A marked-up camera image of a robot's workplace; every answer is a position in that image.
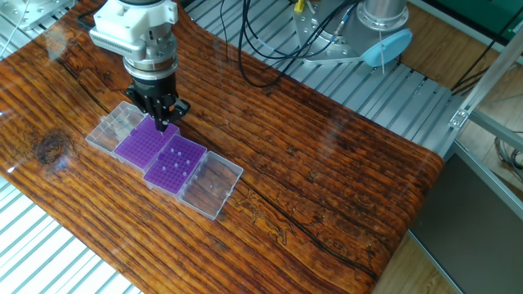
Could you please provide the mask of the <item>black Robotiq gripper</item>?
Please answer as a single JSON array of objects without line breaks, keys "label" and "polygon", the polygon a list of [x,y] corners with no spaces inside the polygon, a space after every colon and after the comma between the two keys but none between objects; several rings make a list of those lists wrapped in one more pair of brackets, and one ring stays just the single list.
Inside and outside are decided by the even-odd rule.
[{"label": "black Robotiq gripper", "polygon": [[[134,86],[125,91],[127,98],[143,113],[148,114],[158,131],[165,131],[170,124],[182,119],[190,110],[190,103],[177,96],[176,75],[147,80],[132,76]],[[161,98],[161,109],[156,98]]]}]

